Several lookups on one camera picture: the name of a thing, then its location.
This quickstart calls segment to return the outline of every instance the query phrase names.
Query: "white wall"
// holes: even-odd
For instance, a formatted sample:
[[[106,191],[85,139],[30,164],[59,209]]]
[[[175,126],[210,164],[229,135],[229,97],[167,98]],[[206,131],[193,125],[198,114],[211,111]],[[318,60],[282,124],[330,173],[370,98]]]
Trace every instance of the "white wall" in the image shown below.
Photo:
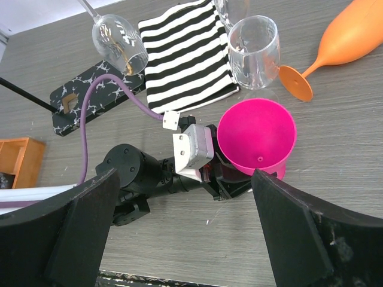
[[[88,0],[99,8],[122,0]],[[0,0],[0,30],[14,35],[84,12],[77,0]]]

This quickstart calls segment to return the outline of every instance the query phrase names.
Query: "pink bowl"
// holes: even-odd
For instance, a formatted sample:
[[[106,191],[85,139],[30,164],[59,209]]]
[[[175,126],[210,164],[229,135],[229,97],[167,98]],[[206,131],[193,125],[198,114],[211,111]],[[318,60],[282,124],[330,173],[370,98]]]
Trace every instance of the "pink bowl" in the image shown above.
[[[276,172],[282,179],[297,129],[282,105],[268,99],[250,99],[224,113],[217,139],[223,154],[241,172],[253,175],[255,169],[260,169]]]

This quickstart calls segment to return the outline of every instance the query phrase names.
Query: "glass stem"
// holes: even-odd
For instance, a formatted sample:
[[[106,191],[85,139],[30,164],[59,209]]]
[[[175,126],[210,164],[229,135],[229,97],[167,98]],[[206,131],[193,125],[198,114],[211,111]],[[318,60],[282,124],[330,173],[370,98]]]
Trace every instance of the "glass stem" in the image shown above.
[[[77,0],[83,7],[84,9],[91,15],[95,23],[98,21],[100,18],[100,15],[96,12],[95,9],[93,9],[92,6],[86,1],[86,0]]]

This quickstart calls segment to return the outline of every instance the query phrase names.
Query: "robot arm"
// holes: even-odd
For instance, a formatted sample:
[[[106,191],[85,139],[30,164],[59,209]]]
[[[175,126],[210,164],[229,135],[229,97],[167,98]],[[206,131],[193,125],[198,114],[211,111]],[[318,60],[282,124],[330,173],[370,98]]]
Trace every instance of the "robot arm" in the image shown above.
[[[234,169],[220,151],[216,126],[202,127],[188,121],[181,130],[181,135],[190,139],[191,152],[184,151],[183,155],[190,156],[184,168],[180,169],[180,174],[176,170],[179,163],[177,154],[181,153],[176,148],[175,157],[156,160],[132,145],[117,145],[96,166],[98,175],[112,167],[120,175],[120,192],[113,225],[125,225],[150,213],[147,200],[152,197],[204,188],[214,200],[227,200],[238,197],[251,188],[251,177]],[[204,136],[199,136],[201,133],[196,130],[202,130]]]

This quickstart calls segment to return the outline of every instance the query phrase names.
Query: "clear wine glass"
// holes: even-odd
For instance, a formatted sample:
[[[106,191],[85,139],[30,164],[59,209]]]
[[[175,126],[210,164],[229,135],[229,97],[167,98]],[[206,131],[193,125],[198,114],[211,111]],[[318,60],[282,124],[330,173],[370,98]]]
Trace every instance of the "clear wine glass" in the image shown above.
[[[86,0],[78,1],[95,21],[92,38],[99,54],[124,75],[140,73],[148,53],[136,29],[118,15],[101,16]]]
[[[250,0],[214,0],[214,5],[227,32],[246,18],[250,9]]]
[[[242,87],[267,87],[278,76],[280,66],[275,22],[266,16],[251,16],[235,24],[229,33],[229,60]]]

